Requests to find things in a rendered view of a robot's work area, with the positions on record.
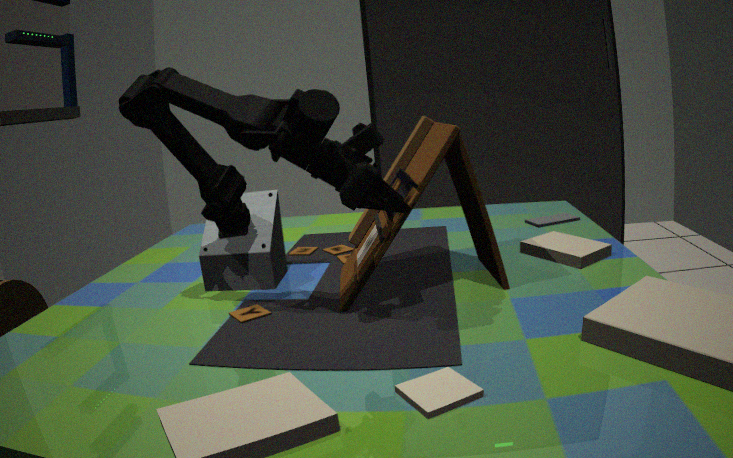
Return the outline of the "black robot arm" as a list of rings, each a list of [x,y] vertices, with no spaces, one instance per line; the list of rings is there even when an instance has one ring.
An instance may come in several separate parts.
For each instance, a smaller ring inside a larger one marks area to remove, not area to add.
[[[235,96],[182,76],[175,69],[140,75],[119,98],[119,112],[135,126],[150,129],[197,180],[207,204],[202,215],[217,224],[218,238],[244,236],[249,209],[240,197],[244,176],[232,166],[216,164],[170,111],[169,103],[222,125],[231,139],[259,151],[268,146],[280,157],[306,170],[340,111],[326,90],[296,89],[289,100],[257,95]],[[373,123],[359,123],[338,151],[351,162],[384,143]],[[246,233],[245,233],[246,232]],[[221,237],[220,237],[221,236]]]

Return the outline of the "white paper ticket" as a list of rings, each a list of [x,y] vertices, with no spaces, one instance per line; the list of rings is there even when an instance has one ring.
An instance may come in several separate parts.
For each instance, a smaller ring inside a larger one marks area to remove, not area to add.
[[[376,237],[378,236],[376,225],[372,229],[371,233],[369,234],[368,238],[364,242],[363,246],[361,247],[360,251],[357,254],[357,265],[359,267],[360,263],[362,262],[363,258],[367,254],[368,250],[372,246],[373,242],[375,241]]]

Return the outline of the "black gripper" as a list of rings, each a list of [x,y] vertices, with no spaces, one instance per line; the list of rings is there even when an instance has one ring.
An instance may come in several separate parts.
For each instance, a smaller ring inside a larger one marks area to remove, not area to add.
[[[340,192],[343,205],[357,208],[408,213],[410,206],[381,176],[372,158],[355,155],[353,161],[346,159],[338,150],[340,145],[324,138],[306,171],[316,180],[319,178]]]

